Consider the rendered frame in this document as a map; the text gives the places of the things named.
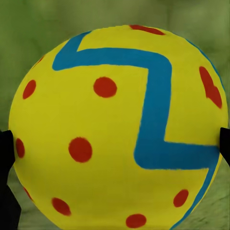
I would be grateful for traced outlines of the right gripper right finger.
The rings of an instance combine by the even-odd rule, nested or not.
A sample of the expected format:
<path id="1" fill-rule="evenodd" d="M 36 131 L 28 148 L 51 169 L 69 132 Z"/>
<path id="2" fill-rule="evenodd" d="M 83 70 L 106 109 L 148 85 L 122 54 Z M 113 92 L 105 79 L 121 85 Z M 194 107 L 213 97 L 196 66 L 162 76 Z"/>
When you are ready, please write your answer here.
<path id="1" fill-rule="evenodd" d="M 230 129 L 220 129 L 220 153 L 230 166 Z"/>

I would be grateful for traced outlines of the easter egg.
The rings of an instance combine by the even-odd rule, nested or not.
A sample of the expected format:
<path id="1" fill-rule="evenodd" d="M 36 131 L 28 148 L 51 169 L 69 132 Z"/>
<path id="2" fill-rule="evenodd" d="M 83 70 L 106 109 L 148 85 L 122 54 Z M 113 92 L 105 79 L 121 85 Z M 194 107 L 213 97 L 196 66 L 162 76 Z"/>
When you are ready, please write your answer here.
<path id="1" fill-rule="evenodd" d="M 62 230 L 172 230 L 216 177 L 221 127 L 212 61 L 141 25 L 92 30 L 44 55 L 8 121 L 17 177 Z"/>

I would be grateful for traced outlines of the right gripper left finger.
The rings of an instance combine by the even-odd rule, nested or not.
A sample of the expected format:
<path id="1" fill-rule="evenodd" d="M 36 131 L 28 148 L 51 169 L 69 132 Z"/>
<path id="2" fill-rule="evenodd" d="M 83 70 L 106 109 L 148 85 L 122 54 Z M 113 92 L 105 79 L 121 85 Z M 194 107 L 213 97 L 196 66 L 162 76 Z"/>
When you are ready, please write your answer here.
<path id="1" fill-rule="evenodd" d="M 0 185 L 15 162 L 11 130 L 0 133 Z"/>

